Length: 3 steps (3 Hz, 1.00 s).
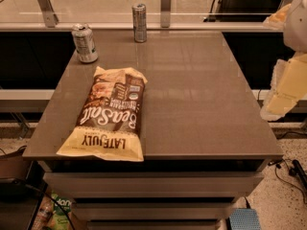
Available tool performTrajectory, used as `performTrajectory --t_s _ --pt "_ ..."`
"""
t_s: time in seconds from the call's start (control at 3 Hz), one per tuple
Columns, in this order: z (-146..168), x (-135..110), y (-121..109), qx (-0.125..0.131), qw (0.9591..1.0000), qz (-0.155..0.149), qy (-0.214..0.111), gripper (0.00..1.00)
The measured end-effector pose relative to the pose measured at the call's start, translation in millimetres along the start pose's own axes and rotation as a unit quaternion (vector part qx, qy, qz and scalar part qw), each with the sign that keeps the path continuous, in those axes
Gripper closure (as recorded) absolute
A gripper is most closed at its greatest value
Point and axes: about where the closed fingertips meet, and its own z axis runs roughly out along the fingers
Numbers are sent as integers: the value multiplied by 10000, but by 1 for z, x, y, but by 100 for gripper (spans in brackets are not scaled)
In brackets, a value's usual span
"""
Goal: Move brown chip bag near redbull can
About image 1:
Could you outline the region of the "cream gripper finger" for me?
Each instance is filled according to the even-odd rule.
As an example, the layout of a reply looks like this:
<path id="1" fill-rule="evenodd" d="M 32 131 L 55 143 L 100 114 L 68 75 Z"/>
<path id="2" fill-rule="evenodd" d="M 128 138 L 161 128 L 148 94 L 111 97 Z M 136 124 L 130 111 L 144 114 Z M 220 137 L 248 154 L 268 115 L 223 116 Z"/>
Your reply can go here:
<path id="1" fill-rule="evenodd" d="M 286 17 L 287 17 L 287 12 L 290 8 L 290 4 L 282 7 L 280 10 L 277 12 L 271 14 L 268 16 L 264 21 L 263 25 L 267 28 L 271 28 L 273 30 L 282 30 Z"/>
<path id="2" fill-rule="evenodd" d="M 271 90 L 260 111 L 266 121 L 284 117 L 307 94 L 307 54 L 279 59 L 272 72 Z"/>

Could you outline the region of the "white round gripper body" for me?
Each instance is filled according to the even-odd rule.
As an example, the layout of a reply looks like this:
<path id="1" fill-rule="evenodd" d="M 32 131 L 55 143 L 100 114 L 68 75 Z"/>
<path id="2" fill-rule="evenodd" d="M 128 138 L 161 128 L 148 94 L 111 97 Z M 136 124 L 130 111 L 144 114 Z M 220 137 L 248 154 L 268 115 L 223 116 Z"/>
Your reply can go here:
<path id="1" fill-rule="evenodd" d="M 307 52 L 307 0 L 293 0 L 283 30 L 284 44 L 296 52 Z"/>

